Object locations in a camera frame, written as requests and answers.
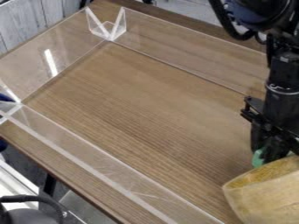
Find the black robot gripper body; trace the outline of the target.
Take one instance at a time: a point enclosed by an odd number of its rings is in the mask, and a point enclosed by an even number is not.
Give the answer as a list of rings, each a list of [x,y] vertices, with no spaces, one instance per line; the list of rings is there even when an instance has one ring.
[[[299,155],[299,97],[267,92],[266,99],[244,97],[240,115],[252,124],[259,123],[272,137],[286,140],[287,148]]]

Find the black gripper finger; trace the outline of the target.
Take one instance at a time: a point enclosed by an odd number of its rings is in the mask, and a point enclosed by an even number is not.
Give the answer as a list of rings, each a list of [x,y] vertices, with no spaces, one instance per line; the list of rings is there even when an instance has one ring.
[[[250,143],[251,150],[260,150],[267,146],[267,139],[270,138],[270,133],[262,128],[259,123],[251,124],[251,135],[250,135]]]
[[[290,150],[287,148],[286,140],[279,136],[274,136],[266,147],[264,163],[268,164],[278,159],[284,158],[288,152]]]

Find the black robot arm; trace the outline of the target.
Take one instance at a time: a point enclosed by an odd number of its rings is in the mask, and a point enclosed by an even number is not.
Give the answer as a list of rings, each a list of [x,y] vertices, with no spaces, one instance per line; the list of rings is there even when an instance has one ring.
[[[208,0],[228,35],[266,46],[266,98],[244,98],[252,165],[299,156],[299,0]]]

